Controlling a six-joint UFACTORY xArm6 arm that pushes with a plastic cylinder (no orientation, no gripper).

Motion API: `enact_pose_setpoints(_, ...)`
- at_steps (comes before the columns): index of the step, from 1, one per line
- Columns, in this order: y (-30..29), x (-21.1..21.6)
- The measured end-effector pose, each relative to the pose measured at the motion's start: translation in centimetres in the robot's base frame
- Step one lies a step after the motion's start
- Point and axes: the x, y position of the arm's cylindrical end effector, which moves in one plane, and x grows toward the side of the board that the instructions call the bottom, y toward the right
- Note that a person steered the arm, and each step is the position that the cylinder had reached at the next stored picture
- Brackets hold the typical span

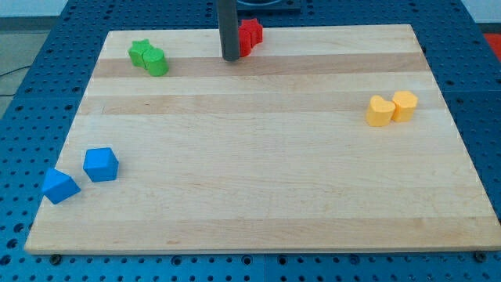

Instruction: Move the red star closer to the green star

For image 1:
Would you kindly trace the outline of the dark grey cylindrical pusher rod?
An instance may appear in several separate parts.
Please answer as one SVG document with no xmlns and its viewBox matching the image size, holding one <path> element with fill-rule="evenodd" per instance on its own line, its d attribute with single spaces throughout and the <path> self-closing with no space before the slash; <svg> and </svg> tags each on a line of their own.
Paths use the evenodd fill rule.
<svg viewBox="0 0 501 282">
<path fill-rule="evenodd" d="M 217 0 L 216 4 L 222 58 L 233 62 L 240 58 L 236 0 Z"/>
</svg>

